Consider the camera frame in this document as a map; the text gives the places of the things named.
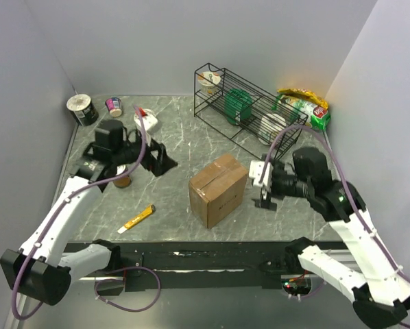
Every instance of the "can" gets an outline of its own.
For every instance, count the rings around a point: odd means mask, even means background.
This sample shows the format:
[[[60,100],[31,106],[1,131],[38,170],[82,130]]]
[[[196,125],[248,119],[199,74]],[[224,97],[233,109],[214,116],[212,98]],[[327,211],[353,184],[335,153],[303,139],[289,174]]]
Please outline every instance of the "can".
[[[79,125],[92,125],[98,119],[98,112],[88,95],[72,96],[67,101],[67,108]]]
[[[214,95],[219,90],[218,85],[221,81],[221,77],[216,72],[207,71],[200,73],[197,80],[205,95]]]
[[[121,109],[121,100],[118,97],[108,98],[105,102],[106,107],[108,108],[109,114],[116,118],[123,114]]]
[[[276,113],[266,114],[261,117],[258,140],[264,145],[271,145],[286,126],[286,120],[282,116]]]
[[[117,167],[117,175],[121,175],[122,173],[124,173],[127,170],[128,170],[128,168],[124,164],[121,165],[121,166],[118,166]],[[113,183],[116,187],[125,188],[125,187],[128,187],[131,182],[132,182],[132,180],[130,179],[130,176],[127,175],[123,178],[120,178],[119,180],[114,180]]]

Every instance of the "snack bag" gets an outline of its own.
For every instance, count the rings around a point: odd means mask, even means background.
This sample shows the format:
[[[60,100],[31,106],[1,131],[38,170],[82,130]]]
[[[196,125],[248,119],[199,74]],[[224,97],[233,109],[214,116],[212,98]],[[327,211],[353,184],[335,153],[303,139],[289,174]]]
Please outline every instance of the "snack bag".
[[[324,131],[331,119],[328,110],[316,103],[284,94],[279,94],[276,99],[279,103],[288,104],[300,112],[307,114],[309,118],[307,119],[306,125],[314,130]]]
[[[277,90],[279,94],[284,94],[288,96],[294,96],[299,99],[303,99],[305,101],[310,101],[316,105],[321,106],[328,110],[328,102],[316,95],[313,91],[309,91],[307,89],[297,89],[297,88],[281,88]]]

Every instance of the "black wire rack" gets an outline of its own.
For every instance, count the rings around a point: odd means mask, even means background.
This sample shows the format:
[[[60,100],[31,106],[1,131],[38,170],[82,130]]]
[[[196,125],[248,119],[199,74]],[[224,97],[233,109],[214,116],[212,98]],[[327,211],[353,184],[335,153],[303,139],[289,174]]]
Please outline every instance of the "black wire rack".
[[[204,115],[205,109],[209,108],[221,114],[218,121]],[[294,123],[304,125],[308,119],[305,113],[279,102],[273,94],[211,63],[194,72],[194,116],[258,159],[261,154],[257,149],[261,144],[271,145],[279,131]],[[230,134],[224,132],[228,126]],[[237,137],[243,131],[257,137],[258,142],[250,143],[249,147],[242,145]],[[300,134],[301,129],[286,132],[277,143],[273,158],[281,158]]]

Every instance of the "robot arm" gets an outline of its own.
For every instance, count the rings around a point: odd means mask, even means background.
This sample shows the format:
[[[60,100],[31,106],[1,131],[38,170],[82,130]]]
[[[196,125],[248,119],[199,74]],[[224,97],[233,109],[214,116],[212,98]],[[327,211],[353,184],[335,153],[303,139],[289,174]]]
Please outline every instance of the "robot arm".
[[[97,126],[95,142],[85,149],[83,156],[71,170],[71,177],[67,179],[61,195],[44,221],[17,252],[7,249],[2,255],[1,267],[11,289],[27,258],[28,266],[18,292],[48,305],[57,304],[76,280],[94,271],[120,268],[119,246],[108,241],[93,241],[80,252],[62,256],[80,219],[99,199],[107,183],[90,187],[71,199],[69,195],[90,183],[113,178],[117,173],[117,166],[136,162],[141,145],[140,133],[136,132],[135,141],[130,142],[127,130],[118,120],[102,121]],[[158,152],[156,157],[152,155],[152,151]],[[151,139],[147,141],[141,165],[160,176],[177,166],[177,163],[167,156],[163,144]],[[62,210],[50,224],[42,243],[37,242],[59,207]]]
[[[296,259],[299,269],[317,274],[341,291],[370,328],[387,328],[400,323],[410,309],[410,284],[393,270],[374,239],[380,237],[356,188],[346,183],[369,232],[352,210],[342,182],[332,179],[324,154],[314,147],[303,147],[294,151],[293,163],[295,174],[287,173],[283,163],[266,164],[265,179],[260,182],[265,163],[251,162],[250,178],[253,185],[261,188],[256,205],[273,209],[272,197],[307,199],[311,208],[323,216],[347,245],[361,273],[333,260],[307,238],[292,241],[287,248],[288,254]]]

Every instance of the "marble tabletop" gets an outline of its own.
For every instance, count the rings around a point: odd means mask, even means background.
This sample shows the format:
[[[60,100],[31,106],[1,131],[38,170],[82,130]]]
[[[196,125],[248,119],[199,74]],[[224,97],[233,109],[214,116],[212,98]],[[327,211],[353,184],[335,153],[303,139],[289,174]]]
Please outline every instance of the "marble tabletop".
[[[109,119],[104,102],[109,96],[93,97],[100,114],[97,123]],[[126,127],[134,127],[133,104],[152,109],[161,122],[153,138],[165,144],[167,153],[178,166],[156,178],[141,166],[132,173],[132,184],[117,188],[109,184],[102,198],[88,210],[72,236],[72,241],[290,241],[301,236],[318,241],[338,241],[339,236],[304,199],[287,197],[276,200],[276,212],[254,207],[252,198],[258,190],[247,184],[242,204],[214,228],[207,229],[189,207],[188,183],[191,177],[224,153],[232,154],[246,168],[251,154],[223,137],[213,128],[193,116],[193,97],[122,96],[123,115],[118,119]],[[213,109],[201,112],[209,121],[231,135],[234,126]],[[97,123],[79,127],[73,139],[64,175],[58,189],[62,190],[68,172],[94,139]],[[266,153],[267,147],[247,132],[237,135],[237,141],[247,149]],[[291,162],[291,153],[301,146],[322,146],[309,133],[302,132],[296,143],[281,159]],[[117,230],[149,204],[156,212],[137,226],[118,234]]]

